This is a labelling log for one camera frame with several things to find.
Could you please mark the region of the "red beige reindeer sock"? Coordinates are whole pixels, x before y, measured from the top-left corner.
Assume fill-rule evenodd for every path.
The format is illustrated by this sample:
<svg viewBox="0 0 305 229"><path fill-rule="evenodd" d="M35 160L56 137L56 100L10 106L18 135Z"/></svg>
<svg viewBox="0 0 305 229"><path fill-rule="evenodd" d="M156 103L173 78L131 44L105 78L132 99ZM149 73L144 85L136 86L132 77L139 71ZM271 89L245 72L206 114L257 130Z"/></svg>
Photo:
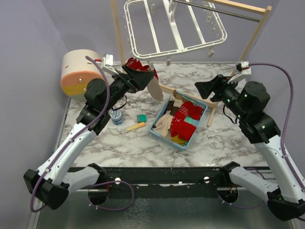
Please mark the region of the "red beige reindeer sock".
<svg viewBox="0 0 305 229"><path fill-rule="evenodd" d="M159 78L155 69L148 68L149 71L154 72L154 77L151 79L147 85L147 90L154 100L157 102L163 101L163 91L159 85Z"/></svg>

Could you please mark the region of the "red santa sock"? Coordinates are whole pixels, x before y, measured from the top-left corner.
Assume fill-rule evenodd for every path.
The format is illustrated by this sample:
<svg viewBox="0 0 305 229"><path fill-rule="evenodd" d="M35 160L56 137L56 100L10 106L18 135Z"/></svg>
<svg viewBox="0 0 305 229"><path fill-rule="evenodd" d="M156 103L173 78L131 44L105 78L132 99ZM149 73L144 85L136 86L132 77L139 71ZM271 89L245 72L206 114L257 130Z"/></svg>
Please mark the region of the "red santa sock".
<svg viewBox="0 0 305 229"><path fill-rule="evenodd" d="M126 66L128 66L129 68L133 69L133 70L137 70L137 71L150 71L150 67L149 65L142 65L142 63L131 57L127 60L126 62Z"/></svg>

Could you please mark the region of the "white plastic clip hanger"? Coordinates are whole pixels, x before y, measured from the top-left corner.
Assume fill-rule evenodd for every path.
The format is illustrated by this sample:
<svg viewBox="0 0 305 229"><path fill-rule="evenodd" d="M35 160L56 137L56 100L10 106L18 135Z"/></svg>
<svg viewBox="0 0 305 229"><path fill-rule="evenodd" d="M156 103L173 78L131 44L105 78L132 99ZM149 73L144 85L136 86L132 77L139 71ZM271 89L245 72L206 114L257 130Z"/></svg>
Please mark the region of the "white plastic clip hanger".
<svg viewBox="0 0 305 229"><path fill-rule="evenodd" d="M132 57L141 61L165 60L177 55L207 51L228 37L215 5L192 0L128 0L124 18Z"/></svg>

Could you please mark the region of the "red snowflake sock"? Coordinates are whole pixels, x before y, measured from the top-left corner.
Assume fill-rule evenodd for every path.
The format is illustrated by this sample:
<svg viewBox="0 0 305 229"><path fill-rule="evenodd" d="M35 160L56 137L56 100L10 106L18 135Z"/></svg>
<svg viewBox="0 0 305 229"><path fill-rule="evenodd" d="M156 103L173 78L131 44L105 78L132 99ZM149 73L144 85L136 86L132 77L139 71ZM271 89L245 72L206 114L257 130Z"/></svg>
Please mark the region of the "red snowflake sock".
<svg viewBox="0 0 305 229"><path fill-rule="evenodd" d="M187 116L200 120L203 108L196 106L191 101L186 101L175 113L171 123L171 137L178 135L181 139L189 141L196 130L194 125L185 122Z"/></svg>

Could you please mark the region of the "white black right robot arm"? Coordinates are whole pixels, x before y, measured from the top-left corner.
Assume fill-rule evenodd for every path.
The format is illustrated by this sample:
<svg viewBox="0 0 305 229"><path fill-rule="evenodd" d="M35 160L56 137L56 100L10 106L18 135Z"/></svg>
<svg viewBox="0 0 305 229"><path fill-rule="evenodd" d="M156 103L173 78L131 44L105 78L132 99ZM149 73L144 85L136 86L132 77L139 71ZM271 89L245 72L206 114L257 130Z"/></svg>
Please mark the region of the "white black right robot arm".
<svg viewBox="0 0 305 229"><path fill-rule="evenodd" d="M229 78L221 74L194 85L203 99L214 93L211 101L223 102L238 118L242 133L264 157L276 179L276 183L269 183L231 162L221 168L220 183L225 187L234 183L246 188L267 203L279 220L288 221L303 216L305 191L293 175L297 169L294 162L288 161L289 154L281 145L280 129L274 119L264 112L270 100L265 86L251 81L238 92L237 83L230 83Z"/></svg>

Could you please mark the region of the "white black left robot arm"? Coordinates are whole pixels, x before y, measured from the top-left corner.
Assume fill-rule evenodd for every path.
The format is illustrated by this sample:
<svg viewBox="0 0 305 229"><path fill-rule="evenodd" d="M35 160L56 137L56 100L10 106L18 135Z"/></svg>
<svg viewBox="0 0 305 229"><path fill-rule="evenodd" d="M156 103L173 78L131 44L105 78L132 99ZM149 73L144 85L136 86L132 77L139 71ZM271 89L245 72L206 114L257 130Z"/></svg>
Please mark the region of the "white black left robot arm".
<svg viewBox="0 0 305 229"><path fill-rule="evenodd" d="M123 65L124 73L117 72L114 81L95 78L87 84L86 104L76 123L63 143L38 169L28 169L23 178L31 198L37 198L44 205L55 210L68 195L87 186L101 188L105 184L105 170L95 163L77 172L69 172L73 162L83 149L93 141L110 120L109 110L126 93L144 90L154 73L138 71Z"/></svg>

